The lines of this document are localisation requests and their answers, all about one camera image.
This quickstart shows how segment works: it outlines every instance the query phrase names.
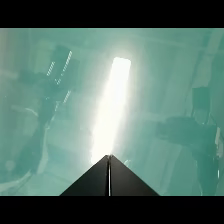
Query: glass surface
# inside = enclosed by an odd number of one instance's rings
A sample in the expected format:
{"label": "glass surface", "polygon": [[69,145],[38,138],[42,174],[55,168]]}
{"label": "glass surface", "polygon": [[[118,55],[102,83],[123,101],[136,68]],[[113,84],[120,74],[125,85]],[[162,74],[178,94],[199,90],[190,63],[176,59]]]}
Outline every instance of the glass surface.
{"label": "glass surface", "polygon": [[60,195],[112,153],[160,195],[224,195],[224,29],[0,29],[0,195]]}

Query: fluorescent light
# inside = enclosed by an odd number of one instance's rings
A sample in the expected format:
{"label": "fluorescent light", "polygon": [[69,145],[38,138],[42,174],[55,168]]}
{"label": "fluorescent light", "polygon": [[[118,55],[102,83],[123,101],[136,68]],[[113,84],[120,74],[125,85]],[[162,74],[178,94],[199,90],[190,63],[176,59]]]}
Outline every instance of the fluorescent light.
{"label": "fluorescent light", "polygon": [[131,61],[114,58],[93,130],[91,163],[111,154],[122,116]]}

